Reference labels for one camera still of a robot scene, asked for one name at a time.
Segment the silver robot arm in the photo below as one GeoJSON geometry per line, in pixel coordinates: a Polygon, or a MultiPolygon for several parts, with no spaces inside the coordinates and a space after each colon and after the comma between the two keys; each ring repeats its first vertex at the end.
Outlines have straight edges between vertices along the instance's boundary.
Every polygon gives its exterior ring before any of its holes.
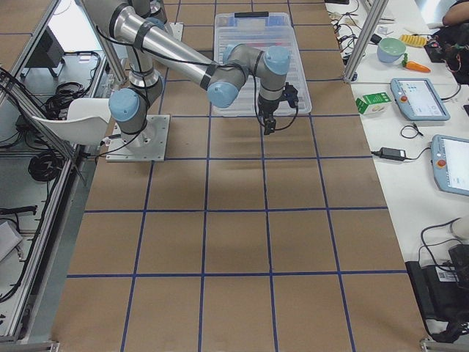
{"type": "Polygon", "coordinates": [[[217,63],[151,21],[149,1],[84,1],[83,6],[103,39],[183,74],[205,90],[209,102],[218,108],[231,106],[252,77],[258,95],[255,115],[266,135],[278,130],[274,113],[282,101],[298,109],[298,91],[287,82],[290,53],[283,46],[261,51],[246,44],[229,45],[222,63],[217,63]]]}
{"type": "Polygon", "coordinates": [[[154,23],[165,32],[172,34],[163,1],[160,0],[128,0],[128,4],[140,17],[154,23]]]}

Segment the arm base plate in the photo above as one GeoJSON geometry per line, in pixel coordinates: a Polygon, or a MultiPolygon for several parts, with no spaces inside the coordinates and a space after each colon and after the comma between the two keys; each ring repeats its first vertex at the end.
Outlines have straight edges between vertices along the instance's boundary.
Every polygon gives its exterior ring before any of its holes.
{"type": "Polygon", "coordinates": [[[112,134],[120,134],[119,138],[108,143],[109,153],[105,154],[109,162],[144,162],[165,160],[166,144],[168,139],[170,116],[147,115],[146,128],[127,144],[133,137],[122,134],[115,122],[112,134]]]}

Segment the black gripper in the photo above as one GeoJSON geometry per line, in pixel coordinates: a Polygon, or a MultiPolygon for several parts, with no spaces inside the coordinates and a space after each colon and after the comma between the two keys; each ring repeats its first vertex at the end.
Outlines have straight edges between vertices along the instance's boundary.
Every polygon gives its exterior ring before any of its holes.
{"type": "Polygon", "coordinates": [[[295,115],[289,124],[292,125],[296,120],[299,112],[299,99],[298,90],[294,88],[293,85],[287,82],[280,97],[276,100],[267,100],[261,95],[258,95],[258,97],[259,99],[257,101],[256,118],[260,125],[264,125],[263,134],[265,136],[270,135],[276,131],[276,120],[273,116],[273,113],[277,110],[280,102],[286,101],[288,102],[290,108],[295,109],[295,115]]]}

